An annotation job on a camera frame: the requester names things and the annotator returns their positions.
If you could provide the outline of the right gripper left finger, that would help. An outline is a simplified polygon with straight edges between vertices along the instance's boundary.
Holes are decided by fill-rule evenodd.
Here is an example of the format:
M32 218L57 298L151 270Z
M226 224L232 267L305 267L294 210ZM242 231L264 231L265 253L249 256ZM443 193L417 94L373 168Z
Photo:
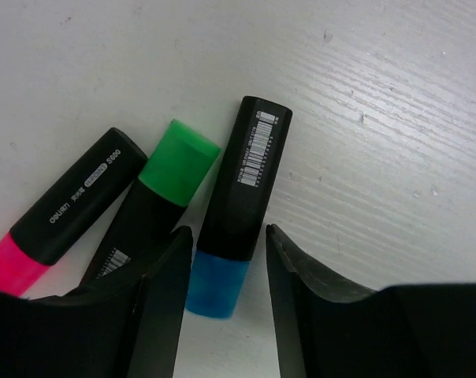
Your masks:
M192 261L183 226L66 295L0 292L0 377L170 377Z

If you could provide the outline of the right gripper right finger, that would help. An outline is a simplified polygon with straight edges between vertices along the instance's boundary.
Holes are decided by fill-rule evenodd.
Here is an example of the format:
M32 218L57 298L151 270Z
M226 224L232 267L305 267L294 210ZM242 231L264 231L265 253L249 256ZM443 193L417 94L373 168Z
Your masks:
M476 283L372 290L266 228L283 377L476 377Z

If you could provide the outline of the green highlighter marker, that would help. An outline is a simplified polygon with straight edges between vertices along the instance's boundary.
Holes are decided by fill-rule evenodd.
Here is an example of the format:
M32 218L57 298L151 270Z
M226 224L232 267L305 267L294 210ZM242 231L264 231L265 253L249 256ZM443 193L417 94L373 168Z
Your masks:
M80 282L87 284L150 253L175 228L220 152L219 145L173 119Z

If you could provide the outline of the pink highlighter marker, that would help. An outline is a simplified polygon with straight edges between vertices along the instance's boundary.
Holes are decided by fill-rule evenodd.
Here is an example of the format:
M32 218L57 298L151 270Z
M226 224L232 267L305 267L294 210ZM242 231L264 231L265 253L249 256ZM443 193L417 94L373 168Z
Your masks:
M146 154L110 128L0 241L0 292L21 296L55 265L137 177Z

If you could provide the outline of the blue highlighter marker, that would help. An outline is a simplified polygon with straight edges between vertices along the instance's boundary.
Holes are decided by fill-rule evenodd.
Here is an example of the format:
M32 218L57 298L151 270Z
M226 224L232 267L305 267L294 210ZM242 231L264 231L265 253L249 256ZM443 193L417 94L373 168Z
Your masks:
M192 262L187 311L229 319L273 190L293 112L246 96L218 170Z

